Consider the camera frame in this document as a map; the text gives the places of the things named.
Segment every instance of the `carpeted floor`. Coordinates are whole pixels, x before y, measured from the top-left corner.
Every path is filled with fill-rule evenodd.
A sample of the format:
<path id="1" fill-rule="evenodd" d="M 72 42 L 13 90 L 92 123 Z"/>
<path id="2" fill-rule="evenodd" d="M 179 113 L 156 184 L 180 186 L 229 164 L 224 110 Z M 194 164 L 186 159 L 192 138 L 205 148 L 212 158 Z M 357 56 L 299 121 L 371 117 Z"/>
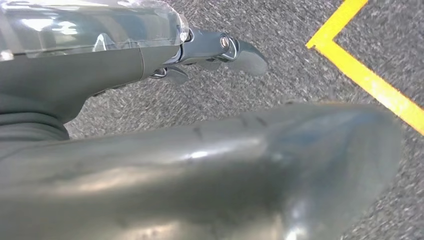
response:
<path id="1" fill-rule="evenodd" d="M 305 43 L 340 0 L 169 0 L 192 25 L 232 33 L 268 57 L 270 71 L 250 77 L 224 67 L 189 68 L 176 86 L 146 80 L 91 98 L 67 124 L 73 138 L 144 131 L 277 106 L 286 100 L 372 103 L 371 96 Z M 370 0 L 336 40 L 424 106 L 424 2 Z M 348 240 L 424 239 L 424 137 L 405 125 L 404 159 L 392 187 Z"/>

